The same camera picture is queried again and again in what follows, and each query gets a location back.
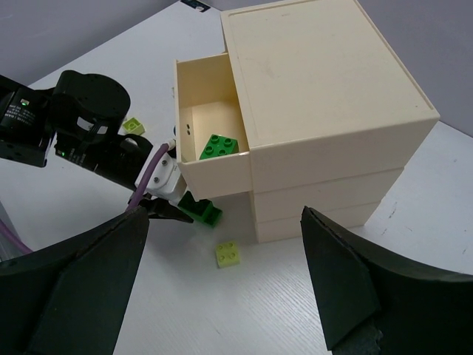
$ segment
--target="cabinet top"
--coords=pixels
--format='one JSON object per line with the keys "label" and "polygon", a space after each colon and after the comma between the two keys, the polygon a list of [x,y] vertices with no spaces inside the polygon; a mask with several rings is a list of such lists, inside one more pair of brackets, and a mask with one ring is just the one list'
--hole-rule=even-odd
{"label": "cabinet top", "polygon": [[438,119],[356,0],[225,11],[222,27],[250,148]]}

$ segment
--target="lime lego brick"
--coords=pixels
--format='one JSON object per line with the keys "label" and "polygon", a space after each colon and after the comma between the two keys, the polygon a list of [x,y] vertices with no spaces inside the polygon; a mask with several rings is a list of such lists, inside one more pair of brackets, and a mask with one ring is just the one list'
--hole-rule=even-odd
{"label": "lime lego brick", "polygon": [[238,141],[236,139],[223,137],[222,135],[212,135],[200,155],[200,160],[234,153],[238,153]]}
{"label": "lime lego brick", "polygon": [[142,135],[145,132],[145,126],[134,117],[123,122],[122,127],[130,135]]}
{"label": "lime lego brick", "polygon": [[222,210],[214,207],[209,200],[196,201],[190,191],[187,191],[177,204],[179,209],[189,217],[210,227],[215,227],[222,217]]}
{"label": "lime lego brick", "polygon": [[219,268],[226,268],[239,264],[239,252],[235,242],[219,244],[215,247]]}

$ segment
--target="white table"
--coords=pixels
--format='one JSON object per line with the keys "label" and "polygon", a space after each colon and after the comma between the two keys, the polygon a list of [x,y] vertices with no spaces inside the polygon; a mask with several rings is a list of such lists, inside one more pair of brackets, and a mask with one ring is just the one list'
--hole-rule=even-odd
{"label": "white table", "polygon": [[[131,95],[130,115],[144,122],[146,137],[164,141],[174,126],[173,60],[222,51],[218,11],[176,3],[33,87],[54,86],[65,69],[109,75]],[[355,232],[412,259],[473,274],[472,153],[473,138],[438,124]],[[35,250],[120,214],[130,196],[53,153],[45,169],[0,160],[0,180],[0,200]],[[151,222],[115,353],[327,353],[302,239],[257,245],[248,197],[214,202],[224,211],[214,230]],[[219,270],[214,246],[225,240],[238,241],[242,264]]]}

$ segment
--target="drawer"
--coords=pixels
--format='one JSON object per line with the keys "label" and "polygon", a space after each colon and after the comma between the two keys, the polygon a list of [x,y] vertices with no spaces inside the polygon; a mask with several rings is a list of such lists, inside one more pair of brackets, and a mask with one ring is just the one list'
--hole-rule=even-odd
{"label": "drawer", "polygon": [[[248,140],[228,54],[175,67],[177,163],[198,200],[252,190]],[[209,138],[238,140],[239,152],[199,160]]]}
{"label": "drawer", "polygon": [[253,195],[257,222],[299,217],[304,206],[318,211],[380,201],[404,169],[359,175]]}
{"label": "drawer", "polygon": [[[322,212],[325,216],[345,228],[363,226],[378,208],[380,202],[367,205],[334,209]],[[272,220],[256,224],[256,236],[259,243],[273,242],[294,237],[301,237],[301,213],[297,217]]]}

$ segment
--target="yellow-green block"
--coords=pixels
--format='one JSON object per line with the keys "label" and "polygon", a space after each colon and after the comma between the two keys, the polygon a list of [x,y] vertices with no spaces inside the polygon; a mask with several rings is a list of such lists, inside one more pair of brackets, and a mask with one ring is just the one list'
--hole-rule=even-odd
{"label": "yellow-green block", "polygon": [[239,264],[239,252],[235,242],[219,244],[215,247],[215,254],[217,255],[219,268]]}
{"label": "yellow-green block", "polygon": [[145,132],[145,126],[134,117],[123,122],[122,127],[129,135],[142,135]]}

